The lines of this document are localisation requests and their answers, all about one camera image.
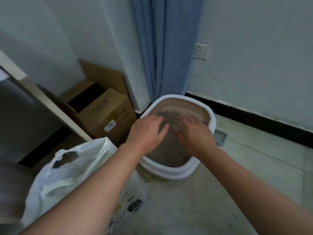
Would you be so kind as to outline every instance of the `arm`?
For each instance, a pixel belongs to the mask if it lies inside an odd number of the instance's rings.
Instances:
[[[313,216],[272,189],[216,146],[211,131],[196,118],[181,119],[176,136],[224,186],[258,234],[313,234]]]
[[[123,185],[139,160],[167,134],[163,117],[145,116],[131,127],[127,141],[92,176],[27,227],[22,235],[103,234]]]

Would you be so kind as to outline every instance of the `open cardboard box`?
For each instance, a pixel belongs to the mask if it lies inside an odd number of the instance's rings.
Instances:
[[[136,121],[123,75],[79,60],[86,80],[59,98],[45,93],[92,138],[108,137],[116,144]]]

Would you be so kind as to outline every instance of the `metal drain cover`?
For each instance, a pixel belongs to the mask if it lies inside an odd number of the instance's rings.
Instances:
[[[213,134],[213,137],[215,139],[216,145],[219,147],[222,147],[222,146],[224,146],[224,143],[226,141],[227,133],[216,129],[214,134]]]

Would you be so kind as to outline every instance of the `person's right arm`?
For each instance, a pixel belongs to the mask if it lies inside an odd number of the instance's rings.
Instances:
[[[272,189],[216,146],[211,131],[196,118],[182,118],[176,136],[224,186],[259,235],[313,234],[313,215]]]

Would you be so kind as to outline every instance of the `person's left arm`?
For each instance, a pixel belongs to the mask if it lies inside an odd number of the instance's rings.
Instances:
[[[160,116],[145,116],[131,127],[127,141],[94,174],[57,205],[28,226],[21,235],[103,234],[122,192],[139,160],[158,146]]]

